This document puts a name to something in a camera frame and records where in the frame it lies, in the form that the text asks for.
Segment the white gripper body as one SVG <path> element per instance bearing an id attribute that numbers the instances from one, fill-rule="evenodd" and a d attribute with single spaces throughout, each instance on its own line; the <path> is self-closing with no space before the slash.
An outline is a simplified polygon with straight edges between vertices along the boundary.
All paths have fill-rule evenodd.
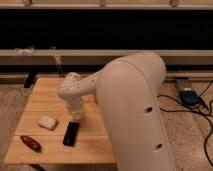
<path id="1" fill-rule="evenodd" d="M 69 114 L 74 121 L 79 121 L 83 116 L 83 100 L 81 98 L 69 99 L 67 101 Z"/>

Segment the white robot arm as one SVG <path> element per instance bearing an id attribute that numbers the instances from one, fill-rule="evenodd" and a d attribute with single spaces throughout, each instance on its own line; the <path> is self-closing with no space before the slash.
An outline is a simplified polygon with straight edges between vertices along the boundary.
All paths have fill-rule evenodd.
<path id="1" fill-rule="evenodd" d="M 157 100 L 165 75 L 158 54 L 139 52 L 87 78 L 68 74 L 58 96 L 76 116 L 82 97 L 96 94 L 119 171 L 176 171 Z"/>

